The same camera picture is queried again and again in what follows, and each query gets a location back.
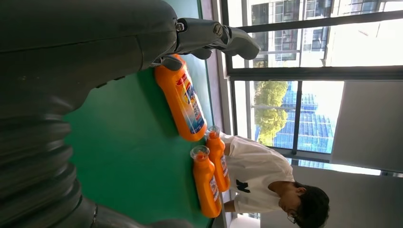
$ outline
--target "white shirt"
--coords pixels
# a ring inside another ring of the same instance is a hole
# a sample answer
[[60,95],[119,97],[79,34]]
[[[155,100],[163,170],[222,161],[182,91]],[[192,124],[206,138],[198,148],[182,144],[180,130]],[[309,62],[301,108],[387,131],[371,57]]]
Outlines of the white shirt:
[[292,181],[292,167],[277,151],[256,141],[239,136],[222,135],[230,144],[227,156],[231,186],[237,192],[235,211],[238,213],[268,212],[281,210],[280,197],[269,189],[275,181]]

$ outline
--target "bottle label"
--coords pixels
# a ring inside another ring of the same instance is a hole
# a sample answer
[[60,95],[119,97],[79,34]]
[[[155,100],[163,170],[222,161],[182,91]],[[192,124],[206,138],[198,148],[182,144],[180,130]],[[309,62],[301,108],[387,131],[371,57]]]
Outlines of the bottle label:
[[227,167],[227,161],[225,161],[225,155],[224,154],[221,157],[221,167],[222,167],[222,171],[224,172],[224,177],[227,176],[228,167]]
[[186,124],[188,125],[190,132],[195,134],[203,127],[204,118],[200,111],[199,100],[194,92],[187,70],[176,82],[176,91],[182,98],[182,114],[185,118]]
[[210,181],[210,188],[211,188],[211,191],[213,192],[214,201],[216,201],[218,199],[218,186],[217,186],[217,182],[215,181],[214,176]]

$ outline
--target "detergent bottle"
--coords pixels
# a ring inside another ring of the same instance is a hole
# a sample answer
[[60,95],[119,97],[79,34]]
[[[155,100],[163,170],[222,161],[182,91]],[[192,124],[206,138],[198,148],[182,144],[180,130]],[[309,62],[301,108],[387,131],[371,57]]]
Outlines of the detergent bottle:
[[198,141],[206,132],[206,120],[186,62],[179,55],[173,57],[182,62],[182,67],[173,71],[165,66],[158,66],[154,72],[155,79],[165,94],[179,135],[188,141]]
[[196,146],[191,150],[190,155],[194,161],[193,175],[201,212],[206,217],[215,218],[221,212],[221,200],[214,178],[214,164],[209,160],[209,153],[207,147]]
[[225,144],[220,138],[220,128],[212,126],[207,129],[206,146],[210,150],[209,159],[215,166],[214,176],[220,192],[230,188],[230,177],[228,175],[227,162],[225,161]]

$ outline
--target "tree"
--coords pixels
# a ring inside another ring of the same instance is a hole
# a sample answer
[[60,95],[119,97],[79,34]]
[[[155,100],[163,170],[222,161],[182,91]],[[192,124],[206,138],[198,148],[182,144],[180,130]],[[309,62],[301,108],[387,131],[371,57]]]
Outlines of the tree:
[[[283,81],[255,82],[255,105],[280,107],[287,87]],[[276,133],[285,127],[287,116],[283,109],[255,108],[255,124],[260,127],[258,142],[272,146]]]

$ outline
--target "orange bottle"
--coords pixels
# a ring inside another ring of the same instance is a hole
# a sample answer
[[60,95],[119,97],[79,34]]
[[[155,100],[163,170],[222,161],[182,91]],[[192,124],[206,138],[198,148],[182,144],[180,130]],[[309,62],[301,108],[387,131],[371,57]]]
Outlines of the orange bottle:
[[190,155],[194,160],[193,175],[196,182],[201,212],[209,218],[219,216],[221,200],[214,178],[214,165],[209,160],[209,149],[205,146],[194,147]]
[[230,188],[230,176],[228,175],[227,162],[225,161],[225,144],[220,138],[220,128],[212,126],[207,129],[206,146],[210,150],[209,159],[215,166],[214,176],[220,192]]
[[158,66],[154,72],[155,79],[165,94],[179,135],[188,141],[198,141],[206,132],[206,120],[194,92],[186,62],[179,55],[174,57],[182,62],[182,67],[171,71],[164,66]]

